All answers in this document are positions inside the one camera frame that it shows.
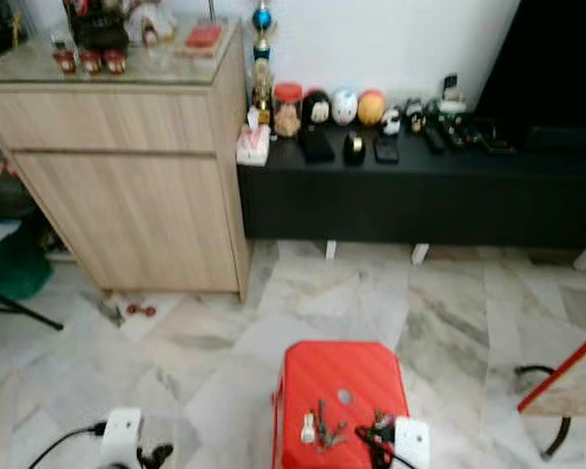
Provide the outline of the bunch of keys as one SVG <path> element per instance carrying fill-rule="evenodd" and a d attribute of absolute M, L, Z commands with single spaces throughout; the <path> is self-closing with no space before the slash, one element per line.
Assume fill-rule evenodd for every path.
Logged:
<path fill-rule="evenodd" d="M 299 441 L 302 444 L 311 444 L 316 451 L 324 452 L 337 447 L 346 440 L 348 423 L 338 421 L 336 426 L 330 426 L 327 420 L 327 402 L 319 399 L 315 407 L 307 412 L 303 418 L 303 426 L 299 432 Z"/>

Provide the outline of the red plastic stool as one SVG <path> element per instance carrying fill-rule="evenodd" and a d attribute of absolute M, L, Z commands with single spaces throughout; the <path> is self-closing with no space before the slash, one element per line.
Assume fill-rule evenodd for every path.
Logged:
<path fill-rule="evenodd" d="M 299 441 L 303 418 L 327 402 L 330 426 L 346 421 L 346 440 L 319 452 Z M 356 425 L 374 411 L 409 414 L 398 358 L 378 341 L 303 340 L 283 356 L 272 398 L 273 469 L 372 469 Z"/>

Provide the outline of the black wallet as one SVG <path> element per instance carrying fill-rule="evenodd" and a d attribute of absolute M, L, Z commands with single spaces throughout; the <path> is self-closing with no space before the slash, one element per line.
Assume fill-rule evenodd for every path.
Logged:
<path fill-rule="evenodd" d="M 298 144 L 306 162 L 330 162 L 336 160 L 336 151 L 329 143 L 321 125 L 303 126 L 298 131 Z"/>

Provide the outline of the black remote control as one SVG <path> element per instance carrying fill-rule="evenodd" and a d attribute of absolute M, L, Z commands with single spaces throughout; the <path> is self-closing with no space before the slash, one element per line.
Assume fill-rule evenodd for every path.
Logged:
<path fill-rule="evenodd" d="M 444 139 L 440 137 L 437 130 L 432 129 L 430 125 L 424 125 L 421 130 L 424 143 L 427 144 L 428 151 L 431 153 L 444 153 L 446 146 Z"/>

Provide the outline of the small panda figurine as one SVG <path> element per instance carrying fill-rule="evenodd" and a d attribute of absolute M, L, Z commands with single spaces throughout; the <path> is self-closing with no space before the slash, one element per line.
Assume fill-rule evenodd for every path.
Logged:
<path fill-rule="evenodd" d="M 400 133 L 403 115 L 398 107 L 387 108 L 382 113 L 381 134 L 384 137 L 395 137 Z"/>

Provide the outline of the pink white tissue box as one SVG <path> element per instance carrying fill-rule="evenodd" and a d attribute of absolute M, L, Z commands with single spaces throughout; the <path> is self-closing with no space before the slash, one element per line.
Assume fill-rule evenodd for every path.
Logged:
<path fill-rule="evenodd" d="M 245 112 L 245 124 L 236 140 L 236 165 L 265 166 L 270 152 L 272 129 L 267 122 L 262 122 L 261 112 L 256 107 Z"/>

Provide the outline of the small dark figurine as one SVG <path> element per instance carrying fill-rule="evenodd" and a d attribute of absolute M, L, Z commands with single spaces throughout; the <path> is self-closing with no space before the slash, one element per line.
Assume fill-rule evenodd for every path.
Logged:
<path fill-rule="evenodd" d="M 424 130 L 426 125 L 426 115 L 424 115 L 423 100 L 419 98 L 406 99 L 404 107 L 401 108 L 406 128 L 410 133 L 419 134 Z"/>

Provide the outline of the orange ball figurine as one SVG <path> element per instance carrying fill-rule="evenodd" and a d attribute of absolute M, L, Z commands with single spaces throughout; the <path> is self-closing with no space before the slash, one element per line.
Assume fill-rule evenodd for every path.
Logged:
<path fill-rule="evenodd" d="M 382 91 L 365 90 L 358 98 L 358 121 L 363 126 L 374 126 L 383 119 L 387 110 L 386 99 Z"/>

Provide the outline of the white helmet figurine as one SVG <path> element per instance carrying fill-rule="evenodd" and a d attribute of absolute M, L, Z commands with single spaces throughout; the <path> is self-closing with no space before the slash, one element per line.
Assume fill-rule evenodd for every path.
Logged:
<path fill-rule="evenodd" d="M 346 126 L 358 115 L 359 93 L 357 90 L 342 88 L 330 95 L 330 116 L 337 125 Z"/>

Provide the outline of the black helmet figurine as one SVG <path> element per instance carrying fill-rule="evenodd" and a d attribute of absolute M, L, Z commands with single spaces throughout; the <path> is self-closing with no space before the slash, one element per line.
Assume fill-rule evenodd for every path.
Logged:
<path fill-rule="evenodd" d="M 321 89 L 308 91 L 302 102 L 303 124 L 325 124 L 330 119 L 330 95 Z"/>

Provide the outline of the red lid jar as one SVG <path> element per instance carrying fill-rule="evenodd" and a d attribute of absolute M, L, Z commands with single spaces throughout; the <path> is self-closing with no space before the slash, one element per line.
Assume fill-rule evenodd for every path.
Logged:
<path fill-rule="evenodd" d="M 298 82 L 276 82 L 273 130 L 280 138 L 296 138 L 302 128 L 301 105 L 305 89 Z"/>

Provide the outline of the white green device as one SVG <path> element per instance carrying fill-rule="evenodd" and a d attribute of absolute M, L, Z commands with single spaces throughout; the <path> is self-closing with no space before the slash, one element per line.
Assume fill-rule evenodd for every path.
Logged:
<path fill-rule="evenodd" d="M 459 88 L 458 74 L 448 74 L 441 82 L 441 93 L 438 100 L 438 112 L 443 115 L 458 115 L 468 110 L 468 102 Z"/>

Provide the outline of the gold trophy blue ball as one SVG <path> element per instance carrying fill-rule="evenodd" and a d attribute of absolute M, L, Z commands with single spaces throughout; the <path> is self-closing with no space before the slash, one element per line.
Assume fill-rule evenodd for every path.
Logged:
<path fill-rule="evenodd" d="M 258 0 L 257 8 L 250 15 L 250 23 L 256 31 L 252 46 L 252 91 L 250 100 L 259 111 L 259 124 L 271 124 L 273 117 L 273 71 L 271 67 L 271 43 L 268 36 L 274 27 L 270 0 Z"/>

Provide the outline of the red flat box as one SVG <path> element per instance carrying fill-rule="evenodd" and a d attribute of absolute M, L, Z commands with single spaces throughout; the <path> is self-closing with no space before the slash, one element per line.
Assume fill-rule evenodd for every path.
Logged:
<path fill-rule="evenodd" d="M 182 53 L 191 58 L 212 58 L 225 39 L 227 28 L 220 23 L 200 23 L 188 31 Z"/>

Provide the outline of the black red figurine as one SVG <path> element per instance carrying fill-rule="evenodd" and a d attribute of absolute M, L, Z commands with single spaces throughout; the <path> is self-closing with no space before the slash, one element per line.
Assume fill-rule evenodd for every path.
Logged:
<path fill-rule="evenodd" d="M 105 71 L 108 51 L 127 49 L 123 0 L 63 0 L 63 9 L 80 62 L 88 74 Z"/>

